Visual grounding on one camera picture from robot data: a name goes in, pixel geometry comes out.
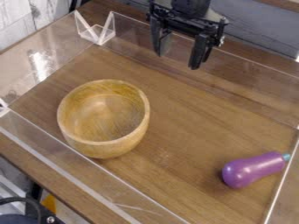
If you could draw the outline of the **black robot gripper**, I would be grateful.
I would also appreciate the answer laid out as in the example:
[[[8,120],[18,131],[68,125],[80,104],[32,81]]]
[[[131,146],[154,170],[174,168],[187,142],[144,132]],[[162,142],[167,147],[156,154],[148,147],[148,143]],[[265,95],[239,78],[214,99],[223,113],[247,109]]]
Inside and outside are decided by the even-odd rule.
[[[172,31],[191,37],[198,35],[188,63],[190,69],[196,70],[207,61],[213,46],[223,45],[229,19],[211,8],[211,0],[148,1],[147,20],[156,55],[162,57],[167,53]]]

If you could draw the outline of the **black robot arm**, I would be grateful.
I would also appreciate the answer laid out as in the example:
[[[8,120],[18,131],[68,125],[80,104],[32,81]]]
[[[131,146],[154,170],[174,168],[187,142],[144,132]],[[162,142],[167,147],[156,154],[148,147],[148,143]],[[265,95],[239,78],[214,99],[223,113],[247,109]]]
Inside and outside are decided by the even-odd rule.
[[[147,21],[156,55],[168,49],[174,32],[194,38],[188,67],[196,70],[225,43],[225,28],[230,21],[211,8],[211,0],[171,0],[170,6],[148,0]]]

